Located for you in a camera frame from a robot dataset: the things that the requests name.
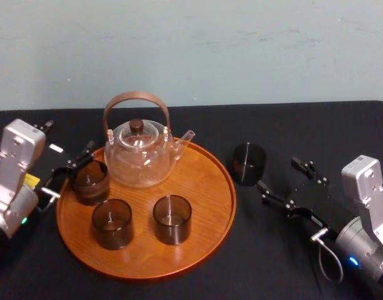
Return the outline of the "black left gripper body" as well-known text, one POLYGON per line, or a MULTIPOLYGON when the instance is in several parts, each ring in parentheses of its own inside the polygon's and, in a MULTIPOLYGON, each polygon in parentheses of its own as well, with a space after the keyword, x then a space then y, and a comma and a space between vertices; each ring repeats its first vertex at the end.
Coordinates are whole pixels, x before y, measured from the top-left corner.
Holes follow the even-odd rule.
POLYGON ((42 188, 48 188, 55 193, 61 191, 67 178, 67 162, 71 160, 68 153, 59 152, 57 146, 50 144, 26 173, 24 183, 36 193, 39 205, 47 205, 51 199, 51 195, 44 193, 42 188))

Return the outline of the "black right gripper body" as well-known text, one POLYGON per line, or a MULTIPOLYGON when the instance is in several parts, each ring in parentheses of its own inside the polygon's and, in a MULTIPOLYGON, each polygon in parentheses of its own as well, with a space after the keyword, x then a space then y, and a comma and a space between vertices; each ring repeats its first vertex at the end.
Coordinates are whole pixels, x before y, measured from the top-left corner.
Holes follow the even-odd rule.
POLYGON ((356 214, 330 196, 325 184, 308 180, 295 188, 287 197, 287 215, 304 217, 329 234, 340 234, 356 214))

